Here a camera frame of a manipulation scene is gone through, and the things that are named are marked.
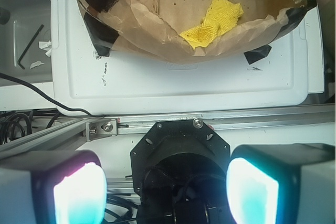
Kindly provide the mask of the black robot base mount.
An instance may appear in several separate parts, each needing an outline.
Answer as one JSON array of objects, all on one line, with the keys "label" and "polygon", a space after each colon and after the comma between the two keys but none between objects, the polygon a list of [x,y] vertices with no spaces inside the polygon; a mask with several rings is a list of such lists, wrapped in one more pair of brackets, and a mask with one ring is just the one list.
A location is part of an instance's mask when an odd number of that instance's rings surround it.
[{"label": "black robot base mount", "polygon": [[233,223],[230,146],[201,119],[155,123],[131,150],[137,223]]}]

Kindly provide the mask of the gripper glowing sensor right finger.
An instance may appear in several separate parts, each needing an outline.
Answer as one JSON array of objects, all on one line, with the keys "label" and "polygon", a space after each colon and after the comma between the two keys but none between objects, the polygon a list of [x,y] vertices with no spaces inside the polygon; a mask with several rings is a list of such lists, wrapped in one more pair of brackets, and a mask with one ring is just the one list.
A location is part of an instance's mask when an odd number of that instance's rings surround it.
[{"label": "gripper glowing sensor right finger", "polygon": [[335,223],[335,146],[240,145],[226,190],[236,223]]}]

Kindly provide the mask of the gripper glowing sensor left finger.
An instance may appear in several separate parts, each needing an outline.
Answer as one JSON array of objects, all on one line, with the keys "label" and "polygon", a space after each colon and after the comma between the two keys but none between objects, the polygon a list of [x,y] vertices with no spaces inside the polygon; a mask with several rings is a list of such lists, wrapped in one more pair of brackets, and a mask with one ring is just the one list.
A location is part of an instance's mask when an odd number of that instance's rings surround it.
[{"label": "gripper glowing sensor left finger", "polygon": [[1,152],[1,223],[101,223],[106,199],[93,151]]}]

